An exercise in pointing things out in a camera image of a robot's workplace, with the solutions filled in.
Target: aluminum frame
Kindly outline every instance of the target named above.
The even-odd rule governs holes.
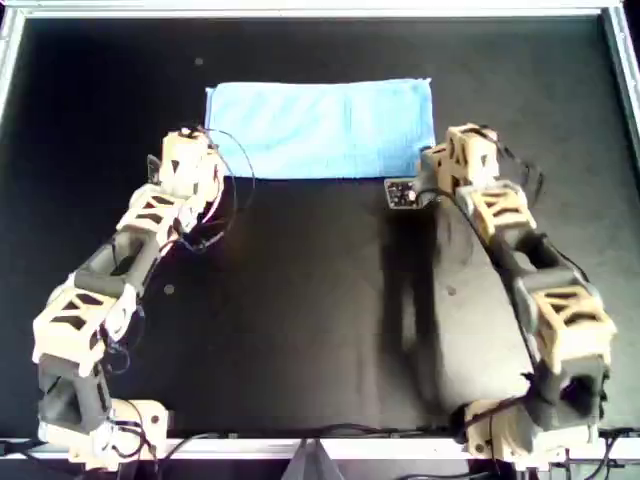
[[[174,7],[170,1],[144,0],[8,0],[0,29],[0,122],[10,93],[25,23],[30,18],[344,18],[344,17],[535,17],[602,15],[612,60],[616,69],[636,168],[640,168],[640,75],[624,10],[618,0],[184,0]],[[179,450],[176,459],[290,459],[301,439],[198,439]],[[169,439],[169,448],[180,439]],[[323,439],[331,458],[468,460],[464,446],[449,438]],[[604,440],[567,452],[571,460],[597,460],[605,452]],[[65,449],[44,445],[33,451],[42,459],[63,459]],[[22,458],[12,454],[3,459]],[[640,438],[621,438],[611,459],[640,460]]]
[[[182,439],[167,441],[172,449]],[[211,438],[187,442],[171,458],[176,460],[289,460],[302,439],[240,439]],[[474,457],[466,447],[450,438],[323,438],[320,440],[333,460],[471,460]],[[640,459],[640,438],[620,438],[613,446],[609,458],[619,461]],[[606,450],[604,439],[597,444],[574,448],[559,454],[557,462],[566,460],[597,461]],[[67,451],[54,445],[43,445],[30,452],[43,460],[67,458]],[[5,459],[20,459],[14,453]]]

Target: black mat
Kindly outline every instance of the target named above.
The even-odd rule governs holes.
[[[20,55],[0,137],[3,436],[35,433],[33,318],[111,235],[146,154],[203,117],[205,86],[405,76],[433,77],[438,138],[489,123],[546,171],[539,224],[591,274],[621,332],[607,423],[640,422],[638,196],[594,19],[29,21]],[[163,401],[185,433],[415,425],[520,389],[520,340],[479,248],[462,266],[454,218],[453,253],[439,253],[435,221],[388,218],[380,188],[260,182],[219,248],[162,265],[114,396]]]

